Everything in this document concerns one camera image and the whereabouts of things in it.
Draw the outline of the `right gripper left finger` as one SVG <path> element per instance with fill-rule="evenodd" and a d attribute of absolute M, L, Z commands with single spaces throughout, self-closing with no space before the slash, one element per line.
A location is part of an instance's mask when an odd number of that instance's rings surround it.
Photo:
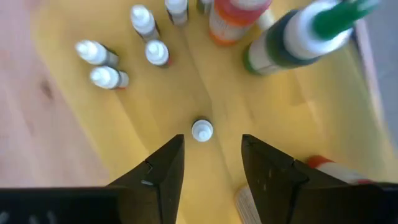
<path fill-rule="evenodd" d="M 184 135 L 177 134 L 135 168 L 110 183 L 122 224 L 176 224 L 182 191 Z"/>

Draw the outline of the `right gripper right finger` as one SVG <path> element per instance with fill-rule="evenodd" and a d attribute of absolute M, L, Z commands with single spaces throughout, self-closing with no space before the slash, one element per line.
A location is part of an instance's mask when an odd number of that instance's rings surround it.
<path fill-rule="evenodd" d="M 290 224 L 295 199 L 308 176 L 294 167 L 293 157 L 250 134 L 242 136 L 241 154 L 262 224 Z"/>

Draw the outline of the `small green dropper bottle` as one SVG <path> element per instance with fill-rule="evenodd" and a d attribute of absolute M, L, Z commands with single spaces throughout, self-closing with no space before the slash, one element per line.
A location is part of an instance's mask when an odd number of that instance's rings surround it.
<path fill-rule="evenodd" d="M 192 125 L 192 136 L 198 142 L 207 142 L 213 135 L 213 125 L 205 119 L 198 119 Z"/>

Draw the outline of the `small dark red dropper bottle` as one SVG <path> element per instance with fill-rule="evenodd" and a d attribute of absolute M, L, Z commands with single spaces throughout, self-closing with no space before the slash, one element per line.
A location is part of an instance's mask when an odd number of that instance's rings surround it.
<path fill-rule="evenodd" d="M 170 64 L 170 52 L 167 46 L 160 40 L 150 40 L 145 47 L 146 59 L 158 67 L 168 67 Z"/>

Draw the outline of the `large green food coloring bottle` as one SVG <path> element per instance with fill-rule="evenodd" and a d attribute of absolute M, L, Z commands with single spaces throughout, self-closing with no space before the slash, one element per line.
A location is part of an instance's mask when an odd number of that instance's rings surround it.
<path fill-rule="evenodd" d="M 243 51 L 243 65 L 251 73 L 311 65 L 349 41 L 356 21 L 381 0 L 315 0 L 286 13 Z"/>

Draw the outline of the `small white black-label dropper bottle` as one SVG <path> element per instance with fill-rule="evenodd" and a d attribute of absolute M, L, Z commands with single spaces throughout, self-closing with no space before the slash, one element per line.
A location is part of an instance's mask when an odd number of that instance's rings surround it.
<path fill-rule="evenodd" d="M 89 64 L 109 67 L 118 66 L 119 57 L 116 52 L 97 41 L 81 40 L 75 44 L 75 50 L 80 58 Z"/>

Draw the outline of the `large orange food coloring bottle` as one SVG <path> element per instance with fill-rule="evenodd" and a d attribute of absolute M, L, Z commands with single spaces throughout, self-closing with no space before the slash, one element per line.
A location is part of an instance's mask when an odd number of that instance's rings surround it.
<path fill-rule="evenodd" d="M 273 0 L 214 0 L 209 16 L 210 37 L 219 45 L 243 38 Z"/>

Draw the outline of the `yellow translucent plastic tray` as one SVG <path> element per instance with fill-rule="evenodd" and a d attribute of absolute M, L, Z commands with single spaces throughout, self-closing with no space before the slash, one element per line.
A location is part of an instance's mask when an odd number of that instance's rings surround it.
<path fill-rule="evenodd" d="M 168 67 L 151 64 L 130 11 L 153 14 L 170 52 Z M 397 182 L 398 160 L 371 103 L 353 44 L 313 65 L 258 76 L 242 52 L 253 29 L 229 47 L 216 45 L 208 21 L 190 7 L 188 23 L 173 25 L 162 0 L 44 0 L 32 19 L 35 46 L 91 145 L 117 179 L 176 134 L 185 136 L 179 223 L 241 224 L 234 196 L 246 183 L 245 133 L 296 159 L 321 154 L 374 180 Z M 97 41 L 119 57 L 125 88 L 94 85 L 95 67 L 77 54 Z M 207 142 L 192 136 L 198 119 L 213 125 Z"/>

